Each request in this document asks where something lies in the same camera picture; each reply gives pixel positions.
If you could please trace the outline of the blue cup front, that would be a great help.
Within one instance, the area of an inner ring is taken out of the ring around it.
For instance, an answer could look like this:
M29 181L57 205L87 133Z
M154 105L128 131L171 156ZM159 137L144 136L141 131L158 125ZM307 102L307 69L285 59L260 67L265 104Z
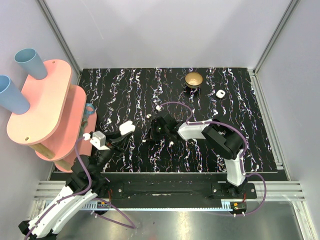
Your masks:
M16 115L30 109L30 103L7 75L0 76L0 105Z

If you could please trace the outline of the blue cup rear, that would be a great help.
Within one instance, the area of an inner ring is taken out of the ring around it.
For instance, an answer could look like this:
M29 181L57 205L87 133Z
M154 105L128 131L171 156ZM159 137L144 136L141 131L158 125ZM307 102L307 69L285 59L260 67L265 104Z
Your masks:
M14 56L14 60L36 80L42 80L48 75L44 62L33 48L24 48L18 51Z

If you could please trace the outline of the pink two-tier shelf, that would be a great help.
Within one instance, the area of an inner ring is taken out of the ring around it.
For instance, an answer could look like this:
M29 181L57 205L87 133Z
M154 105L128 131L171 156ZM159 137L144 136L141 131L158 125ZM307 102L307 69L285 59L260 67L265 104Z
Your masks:
M13 142L32 148L39 158L70 173L87 95L82 87L71 83L69 63L51 59L44 66L46 78L27 76L21 93L30 108L24 114L12 113L6 131Z

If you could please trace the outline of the black marbled mat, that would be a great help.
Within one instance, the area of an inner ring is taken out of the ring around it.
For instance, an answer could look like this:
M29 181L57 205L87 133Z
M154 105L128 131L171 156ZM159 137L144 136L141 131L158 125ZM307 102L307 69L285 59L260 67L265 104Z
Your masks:
M276 161L249 71L239 67L86 68L79 85L97 114L96 130L135 125L125 154L109 159L104 172L225 172L225 145L247 142L247 172L274 172ZM196 137L183 139L196 122Z

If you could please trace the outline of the blue cup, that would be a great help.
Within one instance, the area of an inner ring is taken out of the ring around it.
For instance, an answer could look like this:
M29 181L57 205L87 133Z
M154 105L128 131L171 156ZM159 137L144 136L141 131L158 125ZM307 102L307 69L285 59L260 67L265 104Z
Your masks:
M0 76L0 105L16 115L30 109L30 103L7 75Z
M44 62L33 48L24 48L18 51L14 56L14 60L36 80L42 80L48 75Z

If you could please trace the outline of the gold bowl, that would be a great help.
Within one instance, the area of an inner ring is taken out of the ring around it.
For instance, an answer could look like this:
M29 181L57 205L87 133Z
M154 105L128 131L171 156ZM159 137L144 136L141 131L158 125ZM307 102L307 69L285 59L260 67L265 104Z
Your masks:
M191 89L199 88L203 83L203 77L197 72L190 72L185 76L185 85Z

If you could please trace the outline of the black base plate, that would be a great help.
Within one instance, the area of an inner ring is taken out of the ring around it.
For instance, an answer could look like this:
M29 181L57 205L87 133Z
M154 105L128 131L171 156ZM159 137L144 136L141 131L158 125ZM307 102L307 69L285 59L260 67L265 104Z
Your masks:
M261 176L252 173L247 178L245 186L236 190L227 182L226 173L103 173L110 183L113 198L131 196L193 196L200 195L213 199L256 199L258 186L266 184L279 184L288 181L284 170L278 172L260 172Z

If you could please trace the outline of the small white square case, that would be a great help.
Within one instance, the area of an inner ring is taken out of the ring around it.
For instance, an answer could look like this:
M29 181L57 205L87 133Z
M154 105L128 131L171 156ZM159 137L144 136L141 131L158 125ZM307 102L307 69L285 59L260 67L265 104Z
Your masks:
M225 95L226 95L226 92L225 92L224 90L221 90L221 89L220 89L220 90L218 90L218 91L216 92L216 97L219 98L219 99L224 98Z

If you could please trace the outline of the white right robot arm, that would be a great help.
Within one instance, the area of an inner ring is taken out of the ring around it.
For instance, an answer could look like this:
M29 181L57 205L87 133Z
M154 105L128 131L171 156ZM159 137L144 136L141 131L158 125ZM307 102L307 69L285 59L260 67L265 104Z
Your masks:
M151 121L143 140L158 142L164 138L172 141L206 140L213 151L224 159L228 195L236 199L244 194L248 181L243 158L248 143L237 128L217 118L196 122L176 121L169 112L164 111Z

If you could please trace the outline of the white oval charging case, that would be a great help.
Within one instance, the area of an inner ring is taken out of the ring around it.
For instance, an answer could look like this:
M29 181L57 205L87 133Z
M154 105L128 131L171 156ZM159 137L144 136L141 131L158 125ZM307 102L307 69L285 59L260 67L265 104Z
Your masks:
M122 136L130 132L134 132L135 129L136 129L136 126L133 124L131 120L128 120L119 126L119 131Z

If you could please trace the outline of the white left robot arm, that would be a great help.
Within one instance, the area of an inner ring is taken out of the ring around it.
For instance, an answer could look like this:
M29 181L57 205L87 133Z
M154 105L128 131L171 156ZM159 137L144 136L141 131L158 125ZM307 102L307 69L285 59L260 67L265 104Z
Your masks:
M100 131L83 134L74 145L76 159L72 173L54 200L34 219L19 224L26 240L55 240L65 224L84 205L95 199L102 199L111 193L109 180L102 171L108 160L121 157L127 149L133 130L104 134ZM80 142L90 142L101 150L98 159L81 155Z

